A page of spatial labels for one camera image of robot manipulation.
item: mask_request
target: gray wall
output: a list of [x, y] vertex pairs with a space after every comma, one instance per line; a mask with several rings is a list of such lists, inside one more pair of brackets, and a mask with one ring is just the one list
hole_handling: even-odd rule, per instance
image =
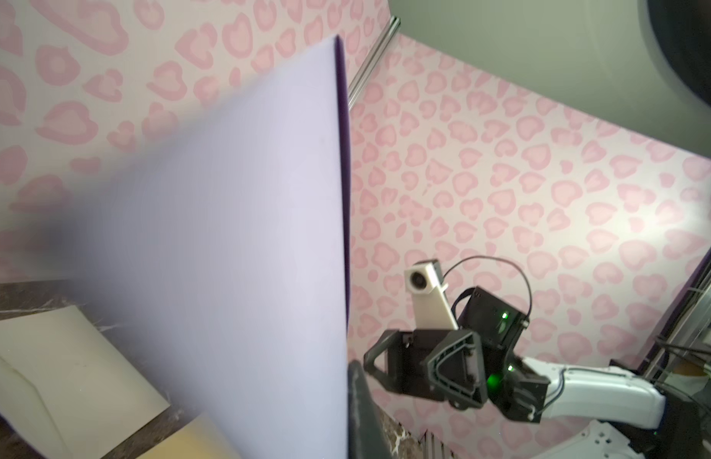
[[390, 0], [402, 33], [573, 108], [711, 158], [711, 109], [641, 0]]

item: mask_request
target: pink leopard print wallpaper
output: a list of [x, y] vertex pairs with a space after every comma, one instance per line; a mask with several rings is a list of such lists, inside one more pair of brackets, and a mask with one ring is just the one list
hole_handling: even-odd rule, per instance
[[352, 78], [386, 0], [0, 0], [0, 282], [63, 276], [26, 230], [259, 73], [339, 33]]
[[[353, 108], [351, 133], [351, 358], [386, 328], [413, 328], [406, 266], [483, 253], [532, 282], [519, 354], [605, 366], [635, 356], [711, 244], [711, 161], [405, 37]], [[464, 263], [446, 280], [451, 300], [478, 284], [526, 310], [505, 265]], [[515, 424], [492, 405], [458, 412], [371, 387], [404, 426], [463, 459], [531, 457], [584, 426]]]

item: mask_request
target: marble countertop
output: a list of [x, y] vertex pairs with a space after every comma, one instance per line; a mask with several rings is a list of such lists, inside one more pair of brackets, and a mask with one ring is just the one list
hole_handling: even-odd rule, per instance
[[[128, 326], [112, 323], [91, 305], [73, 301], [63, 282], [28, 282], [0, 284], [0, 320], [26, 314], [77, 306], [93, 325], [133, 364], [171, 405], [146, 426], [106, 454], [103, 459], [132, 459], [172, 435], [197, 417], [201, 409], [181, 394], [170, 381], [154, 379], [153, 363], [146, 361], [134, 344], [134, 332]], [[422, 457], [418, 442], [397, 422], [381, 411], [381, 419], [391, 452], [398, 459]], [[0, 457], [41, 459], [0, 416]]]

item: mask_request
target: black cable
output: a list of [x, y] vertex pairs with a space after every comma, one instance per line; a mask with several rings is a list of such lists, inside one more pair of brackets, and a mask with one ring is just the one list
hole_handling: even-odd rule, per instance
[[473, 293], [474, 293], [474, 292], [475, 292], [475, 287], [469, 287], [469, 288], [465, 289], [465, 290], [460, 294], [459, 297], [457, 297], [457, 299], [454, 301], [454, 303], [452, 303], [452, 307], [450, 308], [450, 310], [452, 311], [452, 317], [454, 317], [458, 322], [459, 322], [460, 320], [457, 318], [457, 304], [458, 304], [460, 301], [462, 301], [463, 299], [470, 298], [471, 296], [473, 296]]
[[711, 355], [711, 350], [699, 349], [698, 347], [677, 346], [676, 344], [670, 344], [658, 338], [656, 339], [656, 344], [660, 345], [663, 348], [685, 350], [688, 353]]
[[562, 397], [562, 393], [565, 391], [565, 372], [566, 372], [566, 371], [572, 371], [572, 372], [578, 371], [578, 372], [598, 373], [598, 374], [605, 374], [605, 375], [610, 374], [610, 375], [618, 376], [618, 377], [621, 377], [621, 378], [640, 378], [640, 376], [632, 376], [632, 377], [630, 377], [630, 376], [628, 376], [627, 374], [604, 372], [604, 371], [598, 370], [598, 369], [580, 368], [580, 367], [578, 367], [578, 366], [566, 366], [565, 368], [562, 369], [562, 371], [560, 371], [560, 386], [557, 388], [557, 390], [555, 390], [554, 392], [552, 392], [551, 394], [549, 394], [550, 396], [552, 396], [553, 394], [556, 394], [556, 395], [555, 395], [551, 400], [549, 400], [548, 402], [546, 402], [546, 403], [544, 404], [544, 407], [543, 407], [542, 409], [538, 410], [538, 411], [534, 414], [535, 417], [536, 417], [536, 416], [539, 416], [540, 414], [542, 414], [544, 411], [546, 411], [547, 408], [549, 408], [550, 406], [552, 406], [552, 404], [553, 404], [557, 399], [559, 399], [560, 397]]
[[501, 257], [497, 257], [497, 256], [472, 255], [472, 256], [466, 257], [466, 258], [460, 260], [459, 262], [453, 264], [452, 267], [451, 267], [450, 269], [448, 269], [448, 270], [444, 273], [444, 275], [443, 275], [442, 277], [443, 277], [443, 278], [446, 278], [447, 275], [448, 275], [453, 269], [455, 269], [456, 267], [460, 266], [462, 263], [467, 262], [468, 260], [474, 260], [474, 259], [485, 259], [485, 260], [493, 260], [494, 262], [507, 263], [507, 264], [510, 264], [511, 266], [513, 266], [513, 267], [516, 269], [516, 271], [518, 271], [518, 273], [521, 274], [521, 277], [524, 278], [524, 282], [526, 282], [526, 289], [529, 290], [529, 309], [528, 309], [527, 312], [526, 312], [526, 320], [528, 320], [528, 319], [529, 319], [529, 316], [532, 315], [532, 308], [533, 308], [533, 306], [534, 306], [534, 298], [532, 297], [532, 284], [529, 282], [529, 278], [526, 277], [526, 274], [524, 274], [524, 271], [521, 269], [521, 267], [518, 266], [516, 263], [512, 262], [511, 260], [502, 259]]

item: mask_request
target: beige paper envelope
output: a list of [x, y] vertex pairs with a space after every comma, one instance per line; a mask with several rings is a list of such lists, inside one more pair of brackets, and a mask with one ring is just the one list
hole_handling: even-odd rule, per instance
[[76, 307], [0, 321], [0, 414], [48, 459], [99, 459], [168, 406]]
[[182, 427], [139, 459], [241, 459], [207, 414]]

